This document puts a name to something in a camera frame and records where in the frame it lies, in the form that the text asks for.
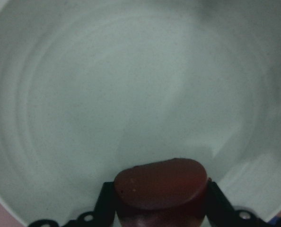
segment bolt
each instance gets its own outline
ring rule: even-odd
[[[251,214],[245,211],[241,211],[239,213],[239,217],[242,218],[243,220],[249,220],[251,218]]]

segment white bowl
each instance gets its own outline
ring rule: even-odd
[[[200,161],[234,205],[281,209],[281,0],[0,0],[0,201],[92,210],[137,164]]]

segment plate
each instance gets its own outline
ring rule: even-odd
[[[0,201],[21,223],[174,157],[281,209],[281,0],[0,0]]]

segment screw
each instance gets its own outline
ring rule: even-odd
[[[239,213],[239,217],[242,218],[243,220],[249,220],[251,218],[251,215],[248,212],[241,211]]]

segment dark red food item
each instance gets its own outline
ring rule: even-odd
[[[185,158],[124,170],[114,181],[120,222],[123,227],[197,227],[207,181],[204,167]]]

